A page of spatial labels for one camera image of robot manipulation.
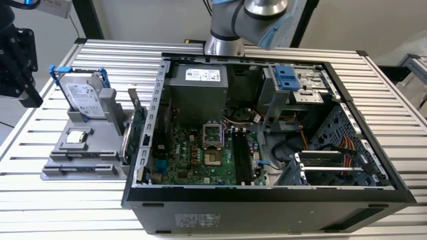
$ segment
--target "barcode sticker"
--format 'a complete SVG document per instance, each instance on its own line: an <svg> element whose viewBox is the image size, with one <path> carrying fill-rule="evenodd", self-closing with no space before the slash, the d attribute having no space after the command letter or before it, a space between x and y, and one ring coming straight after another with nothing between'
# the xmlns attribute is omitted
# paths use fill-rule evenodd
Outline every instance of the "barcode sticker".
<svg viewBox="0 0 427 240"><path fill-rule="evenodd" d="M220 70L188 68L185 71L185 80L220 82Z"/></svg>
<svg viewBox="0 0 427 240"><path fill-rule="evenodd" d="M261 120L261 116L258 114L256 114L254 118L253 118L253 122L258 123Z"/></svg>

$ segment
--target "green circuit board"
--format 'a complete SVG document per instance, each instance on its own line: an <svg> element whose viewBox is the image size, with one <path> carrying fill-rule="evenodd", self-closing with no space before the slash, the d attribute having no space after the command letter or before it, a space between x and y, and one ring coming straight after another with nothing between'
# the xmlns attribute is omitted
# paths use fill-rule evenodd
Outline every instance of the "green circuit board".
<svg viewBox="0 0 427 240"><path fill-rule="evenodd" d="M254 144L257 145L254 132L248 132L245 136L248 142L246 150L253 151L253 153L260 155L258 148L257 146L254 147ZM236 185L233 143L229 133L224 133L224 146L220 150L210 148L202 149L201 127L176 127L172 132L170 143L166 172L161 175L162 185ZM210 155L213 160L210 161L205 155ZM253 184L265 185L262 174L260 174L258 177L254 177Z"/></svg>

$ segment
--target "case label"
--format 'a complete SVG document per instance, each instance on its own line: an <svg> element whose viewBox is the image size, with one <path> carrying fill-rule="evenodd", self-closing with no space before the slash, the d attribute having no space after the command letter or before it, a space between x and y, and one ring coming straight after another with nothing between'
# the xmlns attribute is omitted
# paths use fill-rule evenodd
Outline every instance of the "case label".
<svg viewBox="0 0 427 240"><path fill-rule="evenodd" d="M174 214L176 226L178 228L216 228L220 223L221 214L214 213L177 213Z"/></svg>

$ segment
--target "perforated metal panel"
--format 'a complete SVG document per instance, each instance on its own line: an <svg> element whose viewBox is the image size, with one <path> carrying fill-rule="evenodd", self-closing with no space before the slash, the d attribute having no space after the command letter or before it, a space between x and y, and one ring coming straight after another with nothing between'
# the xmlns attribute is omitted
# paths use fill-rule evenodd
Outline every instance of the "perforated metal panel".
<svg viewBox="0 0 427 240"><path fill-rule="evenodd" d="M132 108L126 89L137 88L148 105L160 53L201 54L200 44L158 44L89 40L74 45L62 64L108 70L116 100ZM369 128L415 196L405 208L356 232L321 235L192 235L162 239L339 239L424 240L427 238L427 145L425 123L407 105L368 57L355 51L245 47L248 57L328 61L348 88ZM1 239L156 239L146 236L130 210L121 209L124 181L40 180L49 152L66 123L66 101L52 81L42 89L44 103L28 109L0 147Z"/></svg>
<svg viewBox="0 0 427 240"><path fill-rule="evenodd" d="M344 136L349 137L351 141L353 142L356 152L364 157L363 160L365 160L368 163L375 163L381 175L385 179L388 179L387 173L379 158L373 153L369 142L363 139L361 130L355 121L355 117L352 116L345 104L340 103L333 107L323 124L320 125L319 130L309 141L311 146L313 149L327 144L333 144L333 146L337 147L343 142Z"/></svg>

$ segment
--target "sticker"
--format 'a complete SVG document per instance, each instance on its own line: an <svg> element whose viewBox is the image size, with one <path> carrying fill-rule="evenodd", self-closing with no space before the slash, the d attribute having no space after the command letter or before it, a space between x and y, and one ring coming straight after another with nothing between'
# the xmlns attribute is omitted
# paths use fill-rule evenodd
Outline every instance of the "sticker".
<svg viewBox="0 0 427 240"><path fill-rule="evenodd" d="M93 87L88 84L68 83L66 88L80 113L89 118L104 118L104 110Z"/></svg>
<svg viewBox="0 0 427 240"><path fill-rule="evenodd" d="M185 80L220 82L220 70L188 68L185 71Z"/></svg>
<svg viewBox="0 0 427 240"><path fill-rule="evenodd" d="M256 114L254 118L253 118L253 122L258 123L261 120L261 116L258 114Z"/></svg>
<svg viewBox="0 0 427 240"><path fill-rule="evenodd" d="M213 213L177 213L174 214L176 226L178 228L216 228L221 214Z"/></svg>

